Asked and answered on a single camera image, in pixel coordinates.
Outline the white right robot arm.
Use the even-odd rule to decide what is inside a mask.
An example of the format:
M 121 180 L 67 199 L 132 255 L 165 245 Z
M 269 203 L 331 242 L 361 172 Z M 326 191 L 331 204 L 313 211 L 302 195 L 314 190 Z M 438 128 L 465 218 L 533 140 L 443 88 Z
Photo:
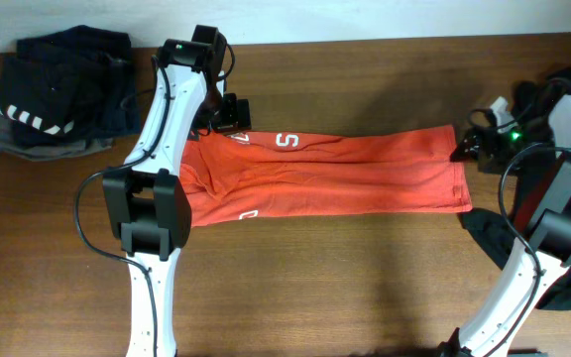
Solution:
M 508 357 L 515 334 L 537 306 L 571 308 L 571 81 L 548 86 L 509 107 L 483 110 L 450 159 L 475 160 L 517 186 L 514 206 L 474 209 L 462 223 L 501 269 L 479 311 L 436 349 L 439 356 Z

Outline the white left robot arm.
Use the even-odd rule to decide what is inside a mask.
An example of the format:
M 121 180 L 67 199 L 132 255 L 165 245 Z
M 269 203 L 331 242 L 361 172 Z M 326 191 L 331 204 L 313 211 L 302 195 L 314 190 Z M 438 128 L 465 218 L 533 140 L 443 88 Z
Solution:
M 143 131 L 124 164 L 102 177 L 111 230 L 130 272 L 128 357 L 173 356 L 174 274 L 191 227 L 179 181 L 186 143 L 250 117 L 225 91 L 229 44 L 167 41 L 153 57 L 156 87 Z

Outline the orange FRAM t-shirt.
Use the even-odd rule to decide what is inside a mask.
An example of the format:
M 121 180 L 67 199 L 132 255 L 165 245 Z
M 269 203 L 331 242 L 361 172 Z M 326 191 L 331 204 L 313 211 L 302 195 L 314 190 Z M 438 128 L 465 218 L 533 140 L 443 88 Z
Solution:
M 186 144 L 179 180 L 195 227 L 250 218 L 472 209 L 450 126 L 341 137 L 211 134 Z

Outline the black t-shirt pile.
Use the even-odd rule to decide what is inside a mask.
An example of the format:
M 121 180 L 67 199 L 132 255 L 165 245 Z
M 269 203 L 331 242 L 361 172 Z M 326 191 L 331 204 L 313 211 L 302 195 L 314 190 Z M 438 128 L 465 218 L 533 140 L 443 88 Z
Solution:
M 514 208 L 474 208 L 460 216 L 463 227 L 499 267 L 515 243 L 527 253 L 560 260 L 567 273 L 537 292 L 537 308 L 571 310 L 571 66 L 548 74 L 544 83 L 520 83 L 514 91 L 518 149 L 501 174 L 517 179 Z

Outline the grey folded garment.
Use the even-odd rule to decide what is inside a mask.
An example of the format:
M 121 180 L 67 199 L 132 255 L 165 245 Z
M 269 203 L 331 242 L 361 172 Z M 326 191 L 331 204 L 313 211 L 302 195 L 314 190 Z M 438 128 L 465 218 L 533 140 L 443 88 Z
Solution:
M 21 144 L 14 140 L 13 122 L 0 114 L 0 153 L 31 162 L 88 156 L 112 148 L 112 139 L 89 139 L 64 144 Z

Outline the black folded garment with stripes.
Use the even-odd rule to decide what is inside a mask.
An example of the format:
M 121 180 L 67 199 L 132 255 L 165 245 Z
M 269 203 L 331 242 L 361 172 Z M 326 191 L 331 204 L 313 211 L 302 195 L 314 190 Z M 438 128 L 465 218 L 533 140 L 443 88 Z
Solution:
M 0 75 L 0 113 L 24 147 L 137 134 L 135 94 L 129 35 L 84 25 L 19 40 Z

